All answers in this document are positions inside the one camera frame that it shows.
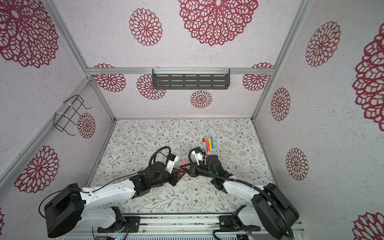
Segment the dark metal wall shelf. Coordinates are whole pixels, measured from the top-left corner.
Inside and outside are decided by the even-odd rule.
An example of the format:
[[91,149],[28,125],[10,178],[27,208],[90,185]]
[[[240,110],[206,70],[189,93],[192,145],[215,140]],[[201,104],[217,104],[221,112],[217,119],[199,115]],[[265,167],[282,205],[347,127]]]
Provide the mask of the dark metal wall shelf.
[[230,86],[231,71],[218,73],[192,71],[152,70],[152,84],[156,90],[227,90]]

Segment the white red marker pen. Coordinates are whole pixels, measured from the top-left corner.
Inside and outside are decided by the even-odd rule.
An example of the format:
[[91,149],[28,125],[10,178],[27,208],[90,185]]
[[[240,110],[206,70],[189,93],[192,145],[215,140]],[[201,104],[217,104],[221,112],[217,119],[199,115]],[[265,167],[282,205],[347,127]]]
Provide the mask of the white red marker pen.
[[203,149],[205,152],[207,152],[207,143],[205,138],[203,138]]

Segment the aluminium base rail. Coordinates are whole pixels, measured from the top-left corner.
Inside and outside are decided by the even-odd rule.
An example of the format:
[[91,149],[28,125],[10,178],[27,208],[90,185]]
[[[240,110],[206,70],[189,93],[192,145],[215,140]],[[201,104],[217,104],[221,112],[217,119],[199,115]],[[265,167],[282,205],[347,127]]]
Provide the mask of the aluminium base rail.
[[115,233],[87,227],[61,240],[272,240],[264,227],[230,225],[232,214],[125,215],[127,225]]

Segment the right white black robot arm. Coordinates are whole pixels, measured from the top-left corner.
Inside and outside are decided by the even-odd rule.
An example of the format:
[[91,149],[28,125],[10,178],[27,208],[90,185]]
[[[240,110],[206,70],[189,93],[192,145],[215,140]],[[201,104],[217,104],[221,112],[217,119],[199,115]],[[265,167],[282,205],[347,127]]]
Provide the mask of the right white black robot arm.
[[205,157],[202,152],[191,150],[188,160],[190,168],[186,172],[191,177],[211,178],[211,184],[218,191],[250,203],[236,210],[232,216],[239,230],[262,227],[277,240],[283,237],[294,239],[292,226],[300,215],[275,184],[258,186],[240,180],[224,170],[217,155]]

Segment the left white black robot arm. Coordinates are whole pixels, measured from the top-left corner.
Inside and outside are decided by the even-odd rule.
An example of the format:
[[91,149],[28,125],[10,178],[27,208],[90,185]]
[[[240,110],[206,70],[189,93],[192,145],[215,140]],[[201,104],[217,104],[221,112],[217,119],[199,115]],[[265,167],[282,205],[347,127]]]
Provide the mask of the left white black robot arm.
[[152,188],[165,184],[175,186],[185,174],[173,167],[156,162],[136,174],[128,175],[119,183],[97,188],[80,188],[70,184],[63,190],[52,193],[51,200],[44,206],[48,237],[53,239],[72,230],[97,227],[103,233],[121,230],[126,224],[120,209],[100,206],[120,200],[141,197]]

